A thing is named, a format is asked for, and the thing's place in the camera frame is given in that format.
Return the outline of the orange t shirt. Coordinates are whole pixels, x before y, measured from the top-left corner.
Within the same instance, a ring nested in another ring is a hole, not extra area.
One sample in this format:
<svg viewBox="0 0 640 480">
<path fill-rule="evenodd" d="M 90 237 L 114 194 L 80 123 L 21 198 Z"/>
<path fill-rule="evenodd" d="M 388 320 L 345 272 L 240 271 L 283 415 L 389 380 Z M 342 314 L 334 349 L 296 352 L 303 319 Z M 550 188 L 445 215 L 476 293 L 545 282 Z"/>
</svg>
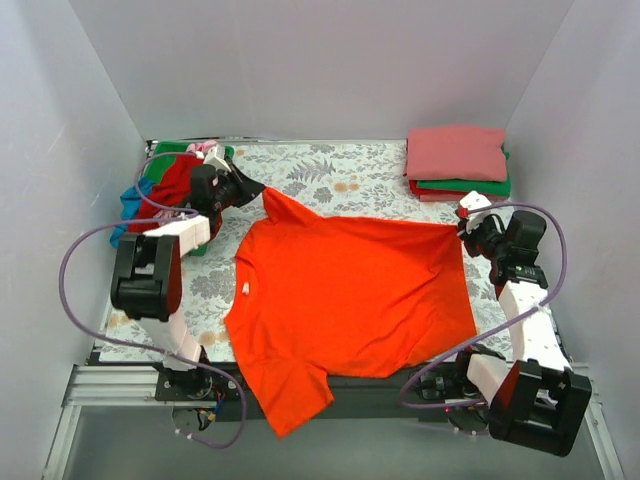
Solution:
<svg viewBox="0 0 640 480">
<path fill-rule="evenodd" d="M 272 188 L 262 202 L 225 325 L 278 437 L 333 403 L 330 377 L 385 378 L 475 335 L 453 226 L 323 217 Z"/>
</svg>

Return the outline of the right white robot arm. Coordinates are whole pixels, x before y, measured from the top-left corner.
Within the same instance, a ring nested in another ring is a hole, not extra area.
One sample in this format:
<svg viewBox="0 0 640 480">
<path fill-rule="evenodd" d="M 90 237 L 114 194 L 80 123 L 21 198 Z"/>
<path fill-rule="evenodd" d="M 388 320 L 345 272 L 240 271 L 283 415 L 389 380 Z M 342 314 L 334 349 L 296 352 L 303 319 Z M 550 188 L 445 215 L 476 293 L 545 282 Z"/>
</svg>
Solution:
<svg viewBox="0 0 640 480">
<path fill-rule="evenodd" d="M 489 280 L 510 323 L 512 359 L 469 347 L 458 356 L 465 364 L 453 371 L 453 387 L 464 397 L 484 397 L 492 438 L 565 457 L 592 387 L 586 376 L 572 370 L 543 303 L 548 282 L 536 261 L 546 222 L 522 210 L 507 225 L 487 212 L 461 212 L 459 217 L 458 233 L 467 253 L 490 263 Z"/>
</svg>

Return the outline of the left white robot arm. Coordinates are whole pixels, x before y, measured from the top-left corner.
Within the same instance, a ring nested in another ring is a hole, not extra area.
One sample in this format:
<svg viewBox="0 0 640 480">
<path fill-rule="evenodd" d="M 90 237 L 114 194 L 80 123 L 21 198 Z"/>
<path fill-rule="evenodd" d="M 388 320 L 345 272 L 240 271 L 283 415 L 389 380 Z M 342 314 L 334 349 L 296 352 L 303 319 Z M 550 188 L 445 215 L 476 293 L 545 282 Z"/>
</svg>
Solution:
<svg viewBox="0 0 640 480">
<path fill-rule="evenodd" d="M 182 258 L 215 238 L 222 215 L 257 199 L 265 185 L 228 163 L 203 164 L 190 178 L 186 206 L 142 233 L 120 237 L 111 282 L 114 308 L 137 321 L 163 356 L 162 368 L 180 373 L 178 387 L 193 400 L 205 398 L 213 386 L 203 347 L 188 331 L 181 312 Z"/>
</svg>

